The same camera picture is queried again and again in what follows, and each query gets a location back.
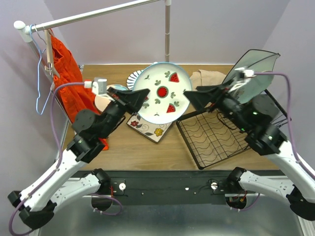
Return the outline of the white blue rimmed plate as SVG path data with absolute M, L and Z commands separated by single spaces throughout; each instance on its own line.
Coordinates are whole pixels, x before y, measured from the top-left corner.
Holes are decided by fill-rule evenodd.
M 158 62 L 145 68 L 136 79 L 133 90 L 149 89 L 138 114 L 153 124 L 171 123 L 189 107 L 185 91 L 192 90 L 188 73 L 180 66 Z

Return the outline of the square leaf pattern plate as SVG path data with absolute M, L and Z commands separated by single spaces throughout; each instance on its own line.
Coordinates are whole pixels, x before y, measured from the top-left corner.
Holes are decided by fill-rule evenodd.
M 144 120 L 139 115 L 134 115 L 129 118 L 127 125 L 134 131 L 157 144 L 166 135 L 172 122 L 166 124 L 153 124 Z

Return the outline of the blue striped white plate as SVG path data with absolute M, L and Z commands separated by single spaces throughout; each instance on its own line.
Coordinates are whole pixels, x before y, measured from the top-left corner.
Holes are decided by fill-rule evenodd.
M 128 76 L 127 81 L 126 81 L 126 87 L 129 90 L 133 89 L 135 81 L 137 80 L 138 76 L 142 73 L 142 71 L 143 70 L 134 71 Z

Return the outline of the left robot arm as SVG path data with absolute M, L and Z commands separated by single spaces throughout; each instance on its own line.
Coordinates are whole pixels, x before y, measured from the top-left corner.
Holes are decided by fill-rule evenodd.
M 63 206 L 85 195 L 110 194 L 111 178 L 103 169 L 95 169 L 77 183 L 63 187 L 79 169 L 90 163 L 103 150 L 106 139 L 125 119 L 125 113 L 137 113 L 149 89 L 121 91 L 109 88 L 113 98 L 97 114 L 81 110 L 72 125 L 76 135 L 58 160 L 33 184 L 23 191 L 12 191 L 8 199 L 22 222 L 32 231 L 46 225 Z

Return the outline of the cream and teal plate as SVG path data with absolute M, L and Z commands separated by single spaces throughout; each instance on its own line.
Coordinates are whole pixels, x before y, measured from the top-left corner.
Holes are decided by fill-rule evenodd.
M 108 85 L 107 89 L 108 88 L 114 88 L 116 90 L 128 90 L 128 88 L 126 88 L 125 86 L 118 84 Z M 113 99 L 108 94 L 102 96 L 96 95 L 94 99 L 94 105 L 97 108 L 97 110 L 102 113 L 112 100 Z

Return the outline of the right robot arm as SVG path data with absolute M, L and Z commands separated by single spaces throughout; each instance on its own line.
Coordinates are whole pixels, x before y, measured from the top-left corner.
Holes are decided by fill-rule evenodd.
M 260 94 L 242 104 L 223 85 L 198 87 L 197 91 L 185 91 L 184 96 L 198 111 L 207 104 L 209 111 L 219 110 L 246 133 L 245 142 L 252 150 L 272 161 L 291 180 L 286 185 L 236 167 L 221 184 L 225 191 L 263 194 L 289 205 L 301 218 L 314 221 L 315 172 L 299 155 L 294 155 L 293 143 L 272 123 L 279 110 L 269 96 Z

